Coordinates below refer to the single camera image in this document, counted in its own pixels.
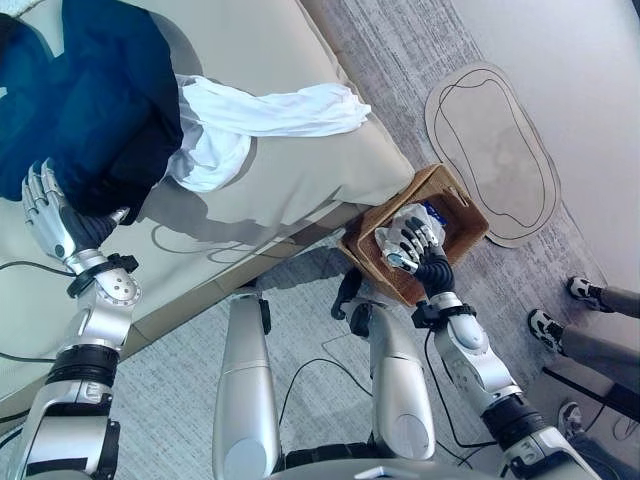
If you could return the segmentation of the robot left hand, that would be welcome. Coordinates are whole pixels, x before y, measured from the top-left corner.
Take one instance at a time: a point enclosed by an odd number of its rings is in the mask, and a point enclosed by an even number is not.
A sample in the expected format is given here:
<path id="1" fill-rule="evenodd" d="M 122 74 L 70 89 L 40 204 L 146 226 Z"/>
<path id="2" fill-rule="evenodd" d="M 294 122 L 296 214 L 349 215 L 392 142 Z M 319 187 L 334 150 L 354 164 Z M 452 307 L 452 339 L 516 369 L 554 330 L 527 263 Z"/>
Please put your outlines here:
<path id="1" fill-rule="evenodd" d="M 129 214 L 127 207 L 99 216 L 80 213 L 58 185 L 49 159 L 29 168 L 21 202 L 37 244 L 75 275 L 108 261 L 100 247 Z"/>

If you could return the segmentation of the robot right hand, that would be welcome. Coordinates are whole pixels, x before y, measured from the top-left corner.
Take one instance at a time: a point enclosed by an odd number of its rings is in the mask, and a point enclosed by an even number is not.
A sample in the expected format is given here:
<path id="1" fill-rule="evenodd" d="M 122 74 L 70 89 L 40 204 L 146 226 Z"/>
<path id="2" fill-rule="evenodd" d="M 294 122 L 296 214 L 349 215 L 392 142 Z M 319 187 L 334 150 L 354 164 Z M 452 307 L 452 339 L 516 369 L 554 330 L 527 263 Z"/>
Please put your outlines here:
<path id="1" fill-rule="evenodd" d="M 437 236 L 437 224 L 412 216 L 387 231 L 382 247 L 386 262 L 414 277 L 429 299 L 455 289 L 453 270 Z"/>

